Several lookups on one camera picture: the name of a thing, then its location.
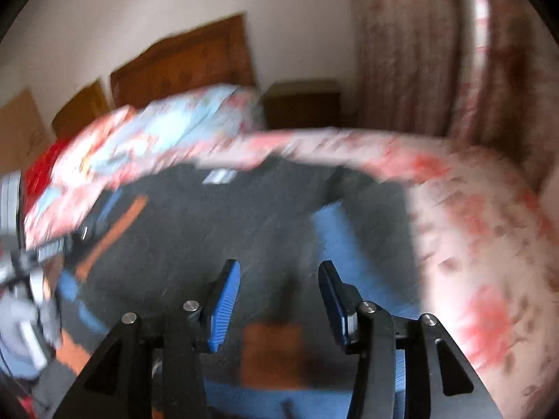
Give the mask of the pink floral bed sheet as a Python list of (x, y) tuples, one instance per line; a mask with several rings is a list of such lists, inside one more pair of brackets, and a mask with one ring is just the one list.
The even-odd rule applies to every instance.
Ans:
[(357, 130), (260, 132), (134, 157), (46, 191), (25, 219), (35, 246), (74, 229), (102, 187), (181, 162), (252, 168), (276, 154), (344, 164), (407, 186), (423, 301), (507, 418), (541, 418), (558, 397), (558, 236), (519, 171), (486, 148)]

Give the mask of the light blue folded blanket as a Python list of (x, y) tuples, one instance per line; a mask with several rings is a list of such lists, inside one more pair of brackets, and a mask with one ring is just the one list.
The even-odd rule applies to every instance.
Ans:
[(85, 157), (84, 165), (108, 171), (134, 157), (247, 132), (254, 123), (255, 101), (251, 89), (230, 84), (153, 101), (105, 136)]

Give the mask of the dark wooden nightstand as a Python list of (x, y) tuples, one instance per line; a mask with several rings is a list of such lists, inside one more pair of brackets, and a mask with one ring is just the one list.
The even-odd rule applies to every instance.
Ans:
[(341, 115), (341, 88), (336, 80), (274, 82), (261, 96), (270, 130), (336, 127)]

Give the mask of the floral pink curtain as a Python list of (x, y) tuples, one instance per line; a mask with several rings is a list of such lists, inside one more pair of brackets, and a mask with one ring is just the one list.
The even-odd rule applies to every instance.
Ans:
[(351, 0), (356, 123), (504, 154), (534, 189), (558, 164), (558, 42), (530, 0)]

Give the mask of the dark grey striped sweater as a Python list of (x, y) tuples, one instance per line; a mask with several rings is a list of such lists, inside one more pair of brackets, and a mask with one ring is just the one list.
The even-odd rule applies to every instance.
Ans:
[(269, 158), (246, 171), (180, 164), (127, 184), (145, 198), (107, 248), (65, 262), (65, 335), (92, 354), (129, 311), (157, 316), (199, 298), (226, 260), (242, 280), (224, 344), (202, 358), (213, 411), (235, 418), (342, 418), (356, 360), (334, 341), (321, 262), (384, 309), (414, 318), (420, 274), (405, 192), (348, 168)]

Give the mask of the wooden headboard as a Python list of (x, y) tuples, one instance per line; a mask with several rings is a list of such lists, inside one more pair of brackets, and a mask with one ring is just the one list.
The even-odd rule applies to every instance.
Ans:
[(221, 83), (255, 88), (245, 22), (246, 15), (236, 13), (157, 41), (111, 73), (115, 105), (143, 108)]

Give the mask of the pink floral pillow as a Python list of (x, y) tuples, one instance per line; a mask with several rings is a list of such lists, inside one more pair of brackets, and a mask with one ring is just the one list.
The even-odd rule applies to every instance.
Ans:
[(25, 212), (50, 189), (58, 194), (85, 184), (93, 154), (136, 115), (137, 109), (126, 105), (100, 116), (72, 138), (55, 141), (25, 171)]

